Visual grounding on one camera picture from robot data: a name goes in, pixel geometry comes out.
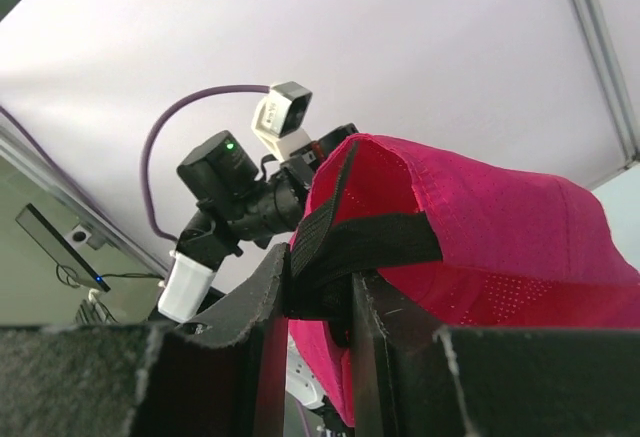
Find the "magenta mesh cap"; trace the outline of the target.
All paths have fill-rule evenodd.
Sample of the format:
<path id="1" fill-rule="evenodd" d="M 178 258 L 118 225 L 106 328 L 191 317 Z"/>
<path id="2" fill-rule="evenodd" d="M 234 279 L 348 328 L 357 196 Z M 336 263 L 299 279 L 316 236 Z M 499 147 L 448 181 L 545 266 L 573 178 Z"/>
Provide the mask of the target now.
<path id="1" fill-rule="evenodd" d="M 287 310 L 302 357 L 356 434 L 353 280 L 365 275 L 448 326 L 639 335 L 638 271 L 590 191 L 355 134 L 313 179 Z"/>

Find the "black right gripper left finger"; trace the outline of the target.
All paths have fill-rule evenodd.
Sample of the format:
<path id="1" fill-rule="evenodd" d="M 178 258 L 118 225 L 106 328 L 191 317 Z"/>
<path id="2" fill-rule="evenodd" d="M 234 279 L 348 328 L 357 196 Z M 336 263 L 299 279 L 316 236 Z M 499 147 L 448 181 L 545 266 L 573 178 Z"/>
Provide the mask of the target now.
<path id="1" fill-rule="evenodd" d="M 5 327 L 5 436 L 279 436 L 289 249 L 191 322 Z"/>

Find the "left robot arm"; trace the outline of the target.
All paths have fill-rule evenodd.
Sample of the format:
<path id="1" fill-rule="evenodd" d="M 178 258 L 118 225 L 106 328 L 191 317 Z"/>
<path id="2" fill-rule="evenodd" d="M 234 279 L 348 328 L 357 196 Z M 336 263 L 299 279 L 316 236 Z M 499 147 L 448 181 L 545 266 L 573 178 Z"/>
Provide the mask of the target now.
<path id="1" fill-rule="evenodd" d="M 181 232 L 158 303 L 180 341 L 165 356 L 176 376 L 180 409 L 164 429 L 180 436 L 278 436 L 284 427 L 290 251 L 274 244 L 302 219 L 319 165 L 348 136 L 351 124 L 297 144 L 273 174 L 255 163 L 229 131 L 192 150 L 177 172 L 196 201 Z M 239 287 L 205 304 L 223 261 L 251 242 L 267 254 Z"/>

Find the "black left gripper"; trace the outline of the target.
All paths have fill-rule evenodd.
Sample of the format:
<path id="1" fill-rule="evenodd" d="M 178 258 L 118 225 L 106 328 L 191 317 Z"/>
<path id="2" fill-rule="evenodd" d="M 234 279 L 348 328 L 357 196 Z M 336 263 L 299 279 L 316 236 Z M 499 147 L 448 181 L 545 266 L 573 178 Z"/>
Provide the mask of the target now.
<path id="1" fill-rule="evenodd" d="M 320 165 L 349 136 L 359 130 L 353 123 L 339 126 L 323 137 L 295 150 L 281 165 L 281 172 L 296 191 L 308 191 Z"/>

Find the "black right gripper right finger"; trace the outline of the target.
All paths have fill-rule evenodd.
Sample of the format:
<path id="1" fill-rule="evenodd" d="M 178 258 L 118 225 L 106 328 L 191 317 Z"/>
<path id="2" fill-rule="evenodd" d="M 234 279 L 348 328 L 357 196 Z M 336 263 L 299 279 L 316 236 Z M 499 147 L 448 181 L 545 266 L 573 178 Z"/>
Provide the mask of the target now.
<path id="1" fill-rule="evenodd" d="M 360 436 L 635 436 L 639 335 L 439 322 L 377 275 L 353 280 Z"/>

